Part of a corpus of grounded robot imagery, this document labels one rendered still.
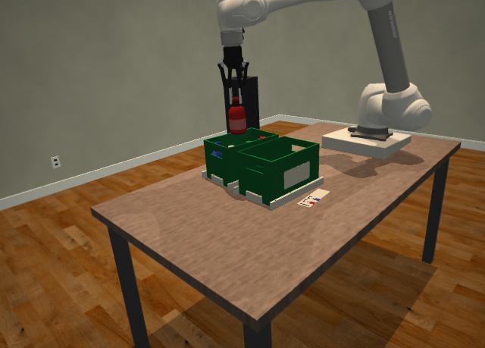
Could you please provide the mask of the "green crate with dividers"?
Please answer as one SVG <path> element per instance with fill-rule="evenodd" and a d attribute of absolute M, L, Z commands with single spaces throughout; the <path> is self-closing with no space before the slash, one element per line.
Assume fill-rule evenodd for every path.
<path fill-rule="evenodd" d="M 293 151 L 292 145 L 305 147 Z M 319 156 L 306 140 L 282 136 L 236 152 L 239 194 L 270 202 L 319 178 Z"/>
<path fill-rule="evenodd" d="M 265 136 L 265 138 L 258 139 L 258 136 Z M 244 134 L 228 133 L 204 140 L 207 177 L 211 179 L 213 174 L 222 178 L 224 186 L 227 187 L 228 183 L 238 180 L 236 152 L 270 140 L 273 138 L 267 131 L 255 128 L 246 129 Z M 246 143 L 246 141 L 251 142 Z M 222 146 L 215 142 L 221 142 Z M 228 148 L 228 146 L 233 147 Z M 222 152 L 223 158 L 212 155 L 214 150 Z"/>

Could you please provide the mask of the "cream paper strip with colored squares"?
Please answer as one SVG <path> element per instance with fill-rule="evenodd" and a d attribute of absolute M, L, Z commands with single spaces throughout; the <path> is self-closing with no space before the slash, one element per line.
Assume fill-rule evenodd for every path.
<path fill-rule="evenodd" d="M 309 196 L 305 197 L 302 201 L 297 203 L 297 205 L 302 205 L 302 206 L 310 208 L 316 202 L 318 202 L 320 199 L 322 199 L 324 196 L 326 196 L 329 192 L 330 191 L 317 189 L 313 193 L 311 193 Z"/>

